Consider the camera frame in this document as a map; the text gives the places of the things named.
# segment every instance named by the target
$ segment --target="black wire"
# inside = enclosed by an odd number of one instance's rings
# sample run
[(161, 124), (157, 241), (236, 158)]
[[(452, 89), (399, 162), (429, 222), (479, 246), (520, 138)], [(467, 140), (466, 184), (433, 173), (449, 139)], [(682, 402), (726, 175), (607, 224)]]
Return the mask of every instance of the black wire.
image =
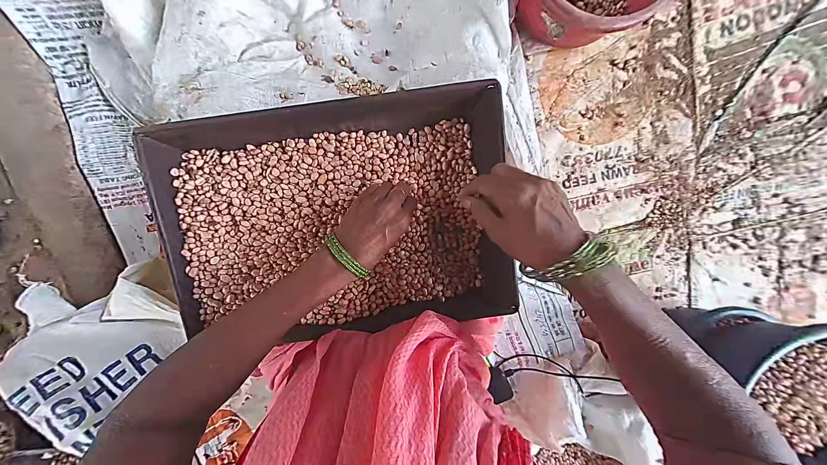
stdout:
[(508, 370), (505, 370), (503, 372), (503, 374), (505, 374), (505, 377), (509, 377), (509, 376), (513, 376), (514, 373), (516, 373), (516, 372), (537, 372), (537, 373), (545, 373), (547, 375), (562, 376), (564, 378), (621, 382), (618, 379), (609, 378), (607, 376), (568, 375), (568, 374), (565, 374), (565, 373), (548, 372), (546, 370), (541, 370), (539, 368), (531, 368), (531, 367), (510, 368)]
[(573, 372), (571, 372), (571, 370), (564, 367), (560, 363), (553, 361), (551, 358), (544, 357), (542, 355), (537, 355), (536, 353), (518, 353), (518, 354), (514, 354), (511, 357), (503, 358), (502, 360), (497, 362), (497, 364), (495, 366), (499, 368), (503, 363), (506, 363), (509, 360), (514, 360), (515, 358), (521, 358), (521, 357), (535, 357), (538, 360), (545, 360), (546, 362), (553, 363), (555, 366), (557, 366), (560, 369), (562, 369), (563, 371), (565, 371), (565, 373), (549, 372), (549, 371), (546, 371), (546, 370), (541, 370), (540, 368), (518, 367), (518, 368), (509, 368), (507, 370), (504, 370), (503, 374), (505, 375), (506, 378), (512, 377), (517, 372), (536, 372), (536, 373), (544, 373), (546, 375), (562, 376), (564, 378), (571, 378), (572, 380), (574, 380), (575, 384), (577, 384), (577, 390), (579, 390), (581, 394), (586, 395), (586, 396), (593, 395), (595, 393), (590, 392), (590, 393), (586, 394), (586, 392), (583, 391), (583, 386), (580, 384), (579, 380), (614, 381), (614, 382), (618, 382), (618, 383), (623, 384), (623, 382), (621, 380), (615, 379), (615, 378), (609, 378), (607, 376), (575, 375)]
[(512, 355), (511, 357), (507, 357), (507, 358), (504, 358), (504, 359), (500, 360), (500, 362), (499, 362), (499, 363), (497, 363), (497, 368), (499, 368), (500, 366), (502, 366), (502, 364), (503, 364), (503, 363), (506, 363), (506, 362), (507, 362), (507, 361), (509, 361), (509, 360), (514, 360), (515, 358), (522, 358), (522, 357), (534, 357), (534, 358), (537, 358), (538, 362), (539, 362), (540, 360), (545, 360), (546, 362), (550, 362), (550, 363), (552, 363), (552, 364), (553, 364), (553, 365), (555, 365), (556, 367), (558, 367), (558, 368), (560, 368), (561, 370), (563, 370), (564, 372), (568, 373), (568, 376), (566, 376), (566, 377), (567, 377), (567, 378), (571, 378), (571, 379), (573, 379), (573, 380), (574, 380), (574, 383), (577, 385), (577, 390), (578, 390), (578, 391), (580, 391), (580, 393), (581, 393), (581, 394), (584, 394), (584, 393), (585, 393), (585, 391), (583, 391), (583, 386), (580, 384), (580, 381), (577, 379), (577, 376), (576, 376), (573, 372), (571, 372), (571, 370), (569, 370), (568, 368), (564, 367), (564, 366), (563, 366), (563, 365), (561, 365), (560, 363), (555, 362), (555, 361), (554, 361), (554, 360), (552, 360), (551, 358), (544, 357), (544, 356), (542, 356), (542, 355), (537, 355), (536, 353), (517, 353), (517, 354), (514, 354), (514, 355)]

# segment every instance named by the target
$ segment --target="hand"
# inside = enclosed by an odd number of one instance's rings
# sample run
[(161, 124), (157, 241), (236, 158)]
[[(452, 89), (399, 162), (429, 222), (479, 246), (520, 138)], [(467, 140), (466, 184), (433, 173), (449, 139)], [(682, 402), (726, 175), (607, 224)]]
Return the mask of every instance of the hand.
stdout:
[(535, 269), (565, 260), (586, 241), (556, 183), (505, 163), (466, 185), (460, 201), (505, 253)]
[(408, 231), (416, 209), (411, 186), (373, 184), (353, 201), (339, 222), (336, 237), (362, 266), (373, 269)]

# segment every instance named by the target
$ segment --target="plastic container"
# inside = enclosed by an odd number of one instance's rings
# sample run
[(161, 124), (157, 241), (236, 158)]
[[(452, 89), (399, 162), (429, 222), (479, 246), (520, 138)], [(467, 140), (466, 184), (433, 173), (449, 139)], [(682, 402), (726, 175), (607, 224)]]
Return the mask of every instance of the plastic container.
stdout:
[(611, 32), (637, 26), (669, 1), (629, 0), (624, 15), (601, 17), (584, 12), (567, 0), (520, 0), (517, 18), (534, 39), (550, 46), (573, 49)]
[[(790, 326), (741, 307), (669, 309), (667, 314), (747, 393), (773, 363), (788, 353), (809, 343), (827, 342), (827, 324)], [(723, 319), (739, 316), (756, 321), (723, 328), (718, 325)]]
[[(150, 205), (170, 264), (175, 293), (187, 336), (203, 329), (198, 302), (193, 299), (193, 281), (187, 276), (181, 256), (184, 240), (178, 226), (170, 168), (191, 149), (236, 150), (246, 144), (260, 145), (291, 137), (310, 137), (315, 132), (387, 130), (407, 132), (442, 119), (463, 117), (471, 124), (474, 165), (490, 173), (504, 161), (503, 99), (495, 79), (447, 84), (424, 89), (383, 93), (370, 97), (344, 98), (160, 124), (136, 130), (136, 145)], [(514, 261), (485, 234), (480, 240), (482, 287), (450, 299), (408, 302), (389, 307), (378, 315), (346, 324), (298, 324), (285, 335), (286, 342), (321, 338), (334, 329), (376, 332), (413, 318), (426, 309), (463, 321), (512, 314), (519, 307)]]

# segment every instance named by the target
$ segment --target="woman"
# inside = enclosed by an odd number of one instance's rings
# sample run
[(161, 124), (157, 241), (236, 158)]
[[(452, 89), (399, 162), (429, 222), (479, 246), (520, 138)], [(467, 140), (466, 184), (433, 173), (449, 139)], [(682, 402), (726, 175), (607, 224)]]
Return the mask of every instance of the woman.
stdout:
[[(465, 187), (461, 201), (494, 242), (534, 269), (566, 260), (587, 240), (556, 184), (505, 164)], [(342, 218), (339, 242), (373, 268), (408, 229), (415, 204), (404, 183), (373, 185)], [(150, 373), (109, 415), (84, 463), (190, 463), (210, 414), (268, 352), (262, 367), (275, 398), (245, 463), (525, 458), (504, 451), (514, 442), (486, 392), (477, 352), (491, 328), (483, 322), (426, 312), (375, 335), (337, 331), (274, 348), (354, 279), (320, 248)], [(562, 284), (599, 329), (667, 463), (798, 463), (770, 417), (616, 265)]]

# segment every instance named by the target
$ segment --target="rectangular tray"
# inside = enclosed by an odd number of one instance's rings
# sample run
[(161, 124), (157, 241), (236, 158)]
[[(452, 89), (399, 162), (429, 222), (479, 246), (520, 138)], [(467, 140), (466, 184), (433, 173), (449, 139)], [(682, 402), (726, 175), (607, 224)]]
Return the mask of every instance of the rectangular tray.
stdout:
[[(481, 174), (505, 161), (503, 106), (500, 84), (495, 79), (403, 90), (369, 97), (344, 98), (250, 113), (208, 117), (159, 124), (135, 130), (138, 158), (167, 253), (175, 293), (187, 337), (203, 330), (193, 281), (184, 271), (181, 256), (184, 237), (178, 226), (170, 168), (180, 163), (181, 153), (192, 149), (237, 150), (246, 144), (312, 136), (315, 132), (407, 132), (443, 119), (463, 117), (471, 124), (474, 164)], [(480, 272), (483, 285), (445, 302), (409, 302), (389, 307), (378, 315), (346, 324), (298, 324), (287, 332), (286, 342), (321, 338), (334, 329), (378, 332), (411, 319), (426, 309), (464, 321), (512, 314), (519, 307), (514, 261), (485, 234), (480, 240)]]

